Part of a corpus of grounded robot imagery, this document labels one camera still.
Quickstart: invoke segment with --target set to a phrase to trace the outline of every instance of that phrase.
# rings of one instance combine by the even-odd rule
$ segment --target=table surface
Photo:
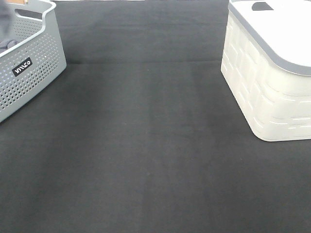
[[[308,233],[311,142],[221,72],[227,0],[58,2],[67,69],[0,124],[1,233]]]

